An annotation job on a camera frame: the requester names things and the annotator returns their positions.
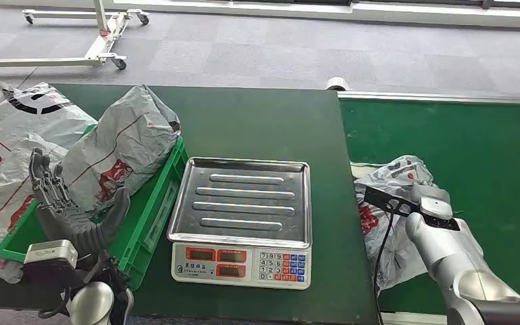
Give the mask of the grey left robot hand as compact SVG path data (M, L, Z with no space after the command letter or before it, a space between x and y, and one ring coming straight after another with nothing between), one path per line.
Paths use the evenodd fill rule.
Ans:
M50 158L39 148L31 152L28 174L35 200L37 217L48 240L69 240L80 257L93 255L113 259L108 247L130 207L129 191L117 189L114 204L100 223L89 219L88 213L69 196L62 177L62 165L50 168Z

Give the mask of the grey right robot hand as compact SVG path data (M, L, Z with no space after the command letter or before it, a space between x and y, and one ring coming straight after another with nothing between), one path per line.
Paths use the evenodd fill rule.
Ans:
M431 217L449 220L453 216L450 195L447 191L434 186L412 185L412 201L419 206L420 212Z

